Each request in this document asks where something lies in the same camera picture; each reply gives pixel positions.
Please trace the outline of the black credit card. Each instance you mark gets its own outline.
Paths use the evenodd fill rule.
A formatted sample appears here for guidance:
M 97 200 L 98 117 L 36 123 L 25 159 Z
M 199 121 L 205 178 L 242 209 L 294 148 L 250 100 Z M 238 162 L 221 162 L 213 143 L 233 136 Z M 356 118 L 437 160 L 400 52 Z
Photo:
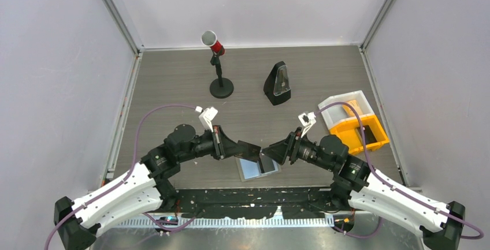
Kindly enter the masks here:
M 260 159 L 261 147 L 245 141 L 239 140 L 238 145 L 240 152 L 236 155 L 237 158 L 257 163 Z

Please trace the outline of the grey card holder wallet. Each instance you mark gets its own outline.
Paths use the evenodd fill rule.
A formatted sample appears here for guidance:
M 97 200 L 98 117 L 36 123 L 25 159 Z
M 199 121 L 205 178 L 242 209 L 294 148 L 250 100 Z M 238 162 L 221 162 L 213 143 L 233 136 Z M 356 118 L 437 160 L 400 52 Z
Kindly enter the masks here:
M 272 174 L 261 174 L 259 170 L 259 161 L 257 163 L 246 161 L 236 157 L 237 168 L 241 182 L 250 181 L 257 178 L 266 177 Z

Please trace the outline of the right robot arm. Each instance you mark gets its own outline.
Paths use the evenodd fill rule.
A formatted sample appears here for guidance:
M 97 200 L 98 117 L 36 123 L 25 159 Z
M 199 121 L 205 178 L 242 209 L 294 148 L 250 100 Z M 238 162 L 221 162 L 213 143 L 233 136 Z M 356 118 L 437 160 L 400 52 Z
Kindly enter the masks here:
M 330 203 L 338 209 L 365 210 L 391 221 L 416 236 L 430 249 L 457 249 L 462 237 L 465 206 L 420 195 L 389 179 L 368 163 L 349 154 L 335 135 L 311 142 L 298 128 L 261 153 L 283 165 L 298 159 L 333 173 Z

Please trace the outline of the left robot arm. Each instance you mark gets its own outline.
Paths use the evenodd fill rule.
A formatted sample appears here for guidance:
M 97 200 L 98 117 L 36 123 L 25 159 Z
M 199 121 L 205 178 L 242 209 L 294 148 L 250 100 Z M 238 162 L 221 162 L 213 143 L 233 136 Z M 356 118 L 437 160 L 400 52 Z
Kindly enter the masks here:
M 126 173 L 75 200 L 55 203 L 54 223 L 65 249 L 86 249 L 113 226 L 144 212 L 172 211 L 177 191 L 169 178 L 183 162 L 203 156 L 216 160 L 245 157 L 243 141 L 231 140 L 219 125 L 200 136 L 191 125 L 181 124 Z

